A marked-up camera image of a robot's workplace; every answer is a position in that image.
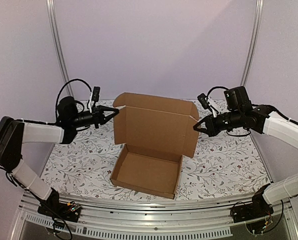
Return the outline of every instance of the box flap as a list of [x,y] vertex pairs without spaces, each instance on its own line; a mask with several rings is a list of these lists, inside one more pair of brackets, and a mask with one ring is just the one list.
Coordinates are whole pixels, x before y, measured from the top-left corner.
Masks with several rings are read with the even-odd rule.
[[124,144],[127,141],[126,108],[120,109],[119,114],[113,119],[114,144]]
[[193,130],[193,125],[199,114],[193,102],[123,93],[113,106],[125,106],[113,119],[116,144],[194,156],[199,132]]
[[175,154],[172,152],[157,151],[155,149],[149,149],[143,146],[132,146],[128,144],[126,144],[126,146],[128,148],[128,151],[134,154],[142,154],[148,157],[161,158],[173,162],[179,162],[179,160],[181,159],[179,154]]
[[197,107],[192,101],[125,92],[113,102],[114,108],[122,106],[182,114],[199,120]]
[[110,176],[115,186],[173,199],[180,178],[182,156],[177,161],[130,152],[125,145]]

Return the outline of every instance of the brown cardboard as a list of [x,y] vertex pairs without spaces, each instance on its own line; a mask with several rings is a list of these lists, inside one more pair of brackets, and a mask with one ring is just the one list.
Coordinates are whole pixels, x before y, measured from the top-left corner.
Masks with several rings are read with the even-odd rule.
[[193,102],[123,93],[113,102],[122,107],[113,119],[114,143],[125,144],[112,171],[120,187],[173,199],[183,155],[192,158],[199,133]]

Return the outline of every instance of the aluminum frame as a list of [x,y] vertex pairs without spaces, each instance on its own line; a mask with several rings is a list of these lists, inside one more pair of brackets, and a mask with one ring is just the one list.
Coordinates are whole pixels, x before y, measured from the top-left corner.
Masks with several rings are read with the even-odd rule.
[[[46,4],[47,4],[47,11],[48,11],[48,16],[49,16],[49,22],[50,22],[53,43],[54,43],[56,55],[58,58],[63,83],[66,84],[70,79],[69,79],[69,75],[68,75],[67,66],[65,63],[63,50],[61,47],[59,31],[58,31],[58,26],[57,26],[57,20],[56,20],[56,11],[55,11],[54,0],[46,0]],[[69,96],[74,97],[74,91],[73,91],[72,87],[70,86],[70,84],[68,84],[65,87],[65,89]]]
[[245,62],[244,69],[243,69],[242,79],[241,79],[241,83],[240,83],[241,86],[246,86],[246,84],[247,84],[251,64],[253,62],[253,57],[255,54],[257,38],[258,38],[260,23],[261,23],[261,16],[263,14],[263,7],[264,7],[264,0],[257,0],[256,6],[255,6],[251,41],[250,41],[250,45],[249,45],[248,57],[247,57],[247,60]]
[[[245,224],[234,223],[230,216],[231,207],[239,201],[251,202],[252,194],[238,197],[226,196],[214,199],[190,201],[155,201],[130,202],[111,199],[95,199],[72,195],[60,195],[62,202],[75,200],[82,205],[78,223],[68,222],[73,234],[92,237],[92,232],[112,234],[117,232],[124,236],[152,235],[156,239],[173,235],[197,235],[228,229]],[[18,218],[12,231],[12,240],[18,240],[28,214],[41,218],[39,223],[52,221],[50,217],[37,213],[39,202],[25,193],[18,209]],[[274,215],[280,215],[281,204],[273,205]],[[291,239],[298,240],[298,224],[289,200],[284,201],[284,217]]]

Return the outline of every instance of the box lid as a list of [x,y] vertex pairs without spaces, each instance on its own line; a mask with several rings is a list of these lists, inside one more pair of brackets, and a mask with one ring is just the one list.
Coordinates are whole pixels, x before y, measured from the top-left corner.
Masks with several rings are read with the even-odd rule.
[[113,119],[115,144],[194,156],[199,113],[193,102],[125,92],[113,106],[123,106]]

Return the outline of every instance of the leaf pattern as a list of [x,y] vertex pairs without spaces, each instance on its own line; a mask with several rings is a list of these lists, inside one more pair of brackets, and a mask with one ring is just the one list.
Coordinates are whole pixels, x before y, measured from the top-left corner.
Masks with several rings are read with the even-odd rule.
[[[200,118],[210,114],[193,100]],[[216,101],[226,111],[225,101]],[[112,100],[98,104],[112,106]],[[232,134],[243,134],[236,129]],[[83,197],[154,201],[164,198],[115,187],[110,175],[123,145],[114,144],[113,121],[81,131],[71,144],[56,144],[42,179],[63,194]],[[269,183],[259,154],[249,136],[224,131],[215,137],[200,134],[193,158],[184,157],[175,200],[199,200],[252,193]]]

